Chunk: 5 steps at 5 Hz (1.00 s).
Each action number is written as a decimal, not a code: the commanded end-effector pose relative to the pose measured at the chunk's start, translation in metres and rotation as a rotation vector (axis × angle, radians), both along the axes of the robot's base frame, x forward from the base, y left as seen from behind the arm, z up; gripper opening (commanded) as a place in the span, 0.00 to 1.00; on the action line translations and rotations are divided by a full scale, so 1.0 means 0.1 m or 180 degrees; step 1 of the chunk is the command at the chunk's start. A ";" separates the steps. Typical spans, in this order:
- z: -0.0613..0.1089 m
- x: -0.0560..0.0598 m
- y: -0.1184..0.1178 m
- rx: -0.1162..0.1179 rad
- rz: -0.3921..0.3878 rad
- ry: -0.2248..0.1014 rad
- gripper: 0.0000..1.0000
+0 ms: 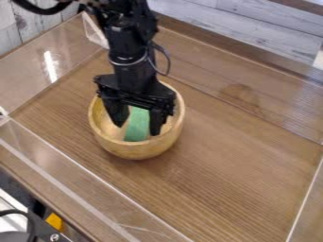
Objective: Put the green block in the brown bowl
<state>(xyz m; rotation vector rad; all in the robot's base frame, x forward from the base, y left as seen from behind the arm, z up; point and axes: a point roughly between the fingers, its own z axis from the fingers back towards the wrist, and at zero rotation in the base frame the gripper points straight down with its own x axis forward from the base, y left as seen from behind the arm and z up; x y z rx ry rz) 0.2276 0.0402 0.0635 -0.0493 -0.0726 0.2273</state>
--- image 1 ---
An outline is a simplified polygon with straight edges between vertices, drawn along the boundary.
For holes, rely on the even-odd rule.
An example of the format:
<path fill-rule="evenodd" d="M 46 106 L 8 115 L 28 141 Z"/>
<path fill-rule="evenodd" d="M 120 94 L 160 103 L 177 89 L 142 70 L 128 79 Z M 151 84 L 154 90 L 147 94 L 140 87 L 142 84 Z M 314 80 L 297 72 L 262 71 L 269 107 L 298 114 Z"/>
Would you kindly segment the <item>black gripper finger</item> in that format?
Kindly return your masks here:
<path fill-rule="evenodd" d="M 104 108 L 108 113 L 110 119 L 115 126 L 119 128 L 127 122 L 130 115 L 128 106 L 123 103 L 119 98 L 103 96 L 102 100 L 104 102 Z"/>
<path fill-rule="evenodd" d="M 166 123 L 166 114 L 160 109 L 150 111 L 150 134 L 156 136 L 160 134 L 162 127 Z"/>

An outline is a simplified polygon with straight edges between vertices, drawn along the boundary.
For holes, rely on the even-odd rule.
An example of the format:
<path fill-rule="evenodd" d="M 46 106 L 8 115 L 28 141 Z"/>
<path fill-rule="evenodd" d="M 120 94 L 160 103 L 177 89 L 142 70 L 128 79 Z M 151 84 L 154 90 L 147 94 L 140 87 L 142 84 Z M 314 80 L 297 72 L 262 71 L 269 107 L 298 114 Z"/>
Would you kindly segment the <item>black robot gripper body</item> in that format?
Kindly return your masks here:
<path fill-rule="evenodd" d="M 98 96 L 119 98 L 127 106 L 151 111 L 160 109 L 166 117 L 174 114 L 175 91 L 159 80 L 151 60 L 111 61 L 114 73 L 95 76 Z"/>

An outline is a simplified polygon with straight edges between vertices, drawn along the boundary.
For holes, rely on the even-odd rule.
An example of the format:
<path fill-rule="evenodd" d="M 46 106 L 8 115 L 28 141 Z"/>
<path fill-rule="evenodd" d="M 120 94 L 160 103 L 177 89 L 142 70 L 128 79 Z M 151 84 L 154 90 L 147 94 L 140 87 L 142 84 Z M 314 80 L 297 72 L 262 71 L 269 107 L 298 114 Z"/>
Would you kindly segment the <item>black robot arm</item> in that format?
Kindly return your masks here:
<path fill-rule="evenodd" d="M 98 96 L 114 124 L 127 122 L 130 107 L 150 112 L 150 134 L 160 134 L 174 114 L 175 91 L 158 79 L 163 74 L 155 63 L 155 53 L 163 47 L 154 42 L 158 19 L 147 0 L 56 0 L 42 8 L 28 0 L 12 0 L 24 10 L 39 15 L 54 15 L 79 2 L 95 15 L 110 51 L 114 72 L 96 76 Z"/>

